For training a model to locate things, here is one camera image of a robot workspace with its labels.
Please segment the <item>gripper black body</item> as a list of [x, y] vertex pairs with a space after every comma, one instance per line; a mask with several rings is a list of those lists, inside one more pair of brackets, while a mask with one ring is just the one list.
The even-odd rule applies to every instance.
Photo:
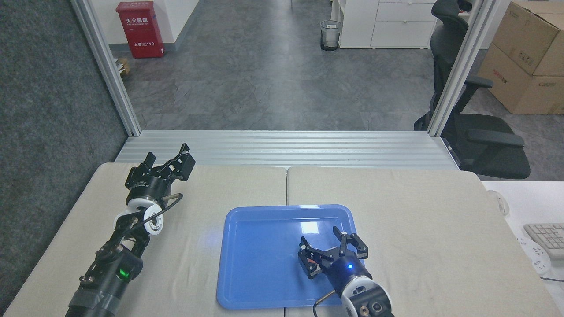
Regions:
[[127, 204], [137, 198], [155, 201], [158, 204], [165, 204], [163, 197], [171, 194], [171, 179], [155, 177], [153, 175], [135, 174], [130, 171], [127, 177]]
[[363, 263], [356, 255], [339, 257], [326, 269], [326, 277], [337, 295], [342, 295], [346, 285], [357, 277], [371, 278]]

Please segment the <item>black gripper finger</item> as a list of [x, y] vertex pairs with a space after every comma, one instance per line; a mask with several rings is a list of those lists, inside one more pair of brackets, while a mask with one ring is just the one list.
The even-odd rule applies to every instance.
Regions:
[[180, 179], [185, 182], [196, 164], [189, 151], [190, 148], [187, 143], [183, 143], [177, 156], [163, 165], [154, 167], [154, 175], [165, 181], [173, 182], [175, 179]]
[[142, 176], [150, 173], [155, 160], [155, 155], [153, 153], [148, 153], [145, 160], [141, 162], [139, 166], [131, 168], [125, 185], [133, 185], [135, 182], [139, 181]]
[[368, 258], [369, 249], [356, 233], [348, 234], [347, 232], [342, 232], [338, 229], [336, 225], [334, 225], [333, 234], [340, 241], [340, 246], [338, 247], [338, 251], [336, 255], [337, 257], [345, 256], [345, 253], [347, 251], [347, 245], [351, 244], [353, 247], [355, 247], [357, 251], [356, 257], [358, 259]]
[[329, 251], [312, 247], [304, 236], [299, 244], [298, 259], [308, 279], [314, 279], [319, 273], [327, 273], [334, 259]]

